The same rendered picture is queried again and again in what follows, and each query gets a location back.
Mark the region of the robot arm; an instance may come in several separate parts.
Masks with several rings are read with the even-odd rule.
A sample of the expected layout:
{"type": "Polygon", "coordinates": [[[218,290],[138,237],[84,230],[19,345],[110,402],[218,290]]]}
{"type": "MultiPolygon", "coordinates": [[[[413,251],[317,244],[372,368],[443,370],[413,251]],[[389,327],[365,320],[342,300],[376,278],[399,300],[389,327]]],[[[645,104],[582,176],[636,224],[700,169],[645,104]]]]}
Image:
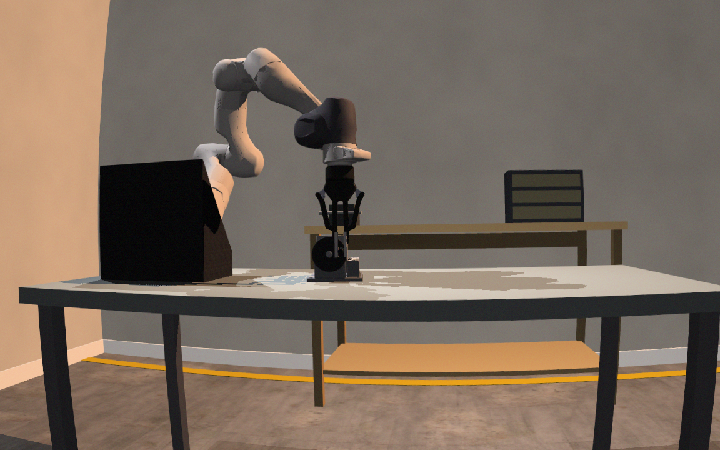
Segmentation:
{"type": "Polygon", "coordinates": [[[212,70],[212,80],[217,87],[214,126],[231,146],[200,144],[192,159],[204,161],[222,221],[233,190],[232,176],[257,177],[264,166],[262,152],[246,130],[250,91],[301,112],[294,125],[295,139],[302,146],[323,150],[327,166],[352,166],[371,160],[371,152],[356,148],[353,101],[333,96],[322,104],[268,49],[253,49],[244,59],[219,61],[212,70]]]}

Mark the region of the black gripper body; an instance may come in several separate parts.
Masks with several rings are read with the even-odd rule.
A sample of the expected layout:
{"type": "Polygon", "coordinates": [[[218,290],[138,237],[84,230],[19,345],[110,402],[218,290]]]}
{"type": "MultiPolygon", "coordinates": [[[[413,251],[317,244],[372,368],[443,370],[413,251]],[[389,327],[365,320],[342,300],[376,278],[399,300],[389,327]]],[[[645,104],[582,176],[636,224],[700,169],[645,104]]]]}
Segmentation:
{"type": "Polygon", "coordinates": [[[343,188],[347,188],[347,201],[356,191],[354,166],[326,166],[324,191],[333,201],[333,188],[337,189],[337,201],[343,202],[343,188]]]}

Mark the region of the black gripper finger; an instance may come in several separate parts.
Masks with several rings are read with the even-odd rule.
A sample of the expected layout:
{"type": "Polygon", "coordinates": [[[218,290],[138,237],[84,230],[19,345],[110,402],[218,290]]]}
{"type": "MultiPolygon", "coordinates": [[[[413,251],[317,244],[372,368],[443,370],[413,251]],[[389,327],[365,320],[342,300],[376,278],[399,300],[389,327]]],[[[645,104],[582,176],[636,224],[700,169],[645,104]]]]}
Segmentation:
{"type": "Polygon", "coordinates": [[[335,258],[338,258],[338,190],[336,188],[332,189],[332,226],[328,221],[328,209],[326,209],[324,202],[325,193],[324,190],[316,192],[316,197],[322,208],[325,227],[332,231],[332,244],[334,244],[335,248],[335,258]]]}
{"type": "Polygon", "coordinates": [[[356,205],[354,208],[354,214],[352,214],[352,223],[349,226],[349,217],[348,217],[348,189],[343,188],[342,189],[342,199],[343,199],[343,216],[344,216],[344,258],[348,258],[348,243],[349,243],[349,231],[356,228],[356,223],[358,219],[358,211],[360,208],[361,200],[365,196],[365,193],[356,189],[356,205]]]}

